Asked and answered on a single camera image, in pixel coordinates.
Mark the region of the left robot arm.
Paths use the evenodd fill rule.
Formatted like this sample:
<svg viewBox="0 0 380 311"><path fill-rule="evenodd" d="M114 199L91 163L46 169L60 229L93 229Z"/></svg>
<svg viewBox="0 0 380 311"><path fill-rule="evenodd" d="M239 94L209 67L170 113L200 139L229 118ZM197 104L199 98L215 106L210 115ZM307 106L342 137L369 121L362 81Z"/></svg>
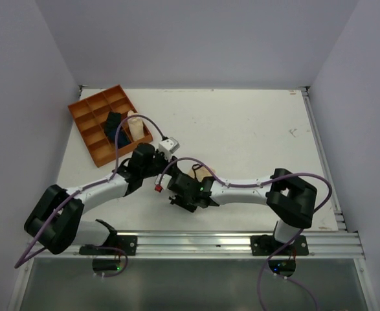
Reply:
<svg viewBox="0 0 380 311"><path fill-rule="evenodd" d="M51 185L28 216L24 230L57 255L78 240L76 236L80 230L101 225L104 232L96 236L94 246L105 255L114 252L117 238L109 233L108 226L98 221L81 226L83 213L135 192L146 178L161 174L179 147L173 138L162 140L157 148L149 143L140 143L127 163L121 163L102 179L66 189Z"/></svg>

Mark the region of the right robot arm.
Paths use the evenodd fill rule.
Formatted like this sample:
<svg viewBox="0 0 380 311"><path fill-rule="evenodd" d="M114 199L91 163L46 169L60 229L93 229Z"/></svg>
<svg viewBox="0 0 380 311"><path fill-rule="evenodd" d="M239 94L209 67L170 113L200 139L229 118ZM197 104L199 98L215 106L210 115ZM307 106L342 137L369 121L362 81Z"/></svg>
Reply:
<svg viewBox="0 0 380 311"><path fill-rule="evenodd" d="M231 182L223 184L212 176L201 181L182 172L176 173L162 183L173 196L172 204L191 213L198 207L218 207L231 203L249 203L268 206L278 217L271 247L278 254L286 254L294 246L298 232L312 225L317 188L300 177L287 176L290 171L277 168L268 178L256 179L249 187L246 181L241 187L232 187Z"/></svg>

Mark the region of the beige underwear with dark trim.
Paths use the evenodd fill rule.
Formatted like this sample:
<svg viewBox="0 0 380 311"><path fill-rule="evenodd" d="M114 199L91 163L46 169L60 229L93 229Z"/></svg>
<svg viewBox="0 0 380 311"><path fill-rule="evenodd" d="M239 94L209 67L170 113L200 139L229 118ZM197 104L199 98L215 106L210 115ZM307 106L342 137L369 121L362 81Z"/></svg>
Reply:
<svg viewBox="0 0 380 311"><path fill-rule="evenodd" d="M210 172L208 169L206 169L204 166L200 164L194 164L191 166L191 169L188 171L188 175L201 182L205 177L212 177L216 171L212 169L212 172Z"/></svg>

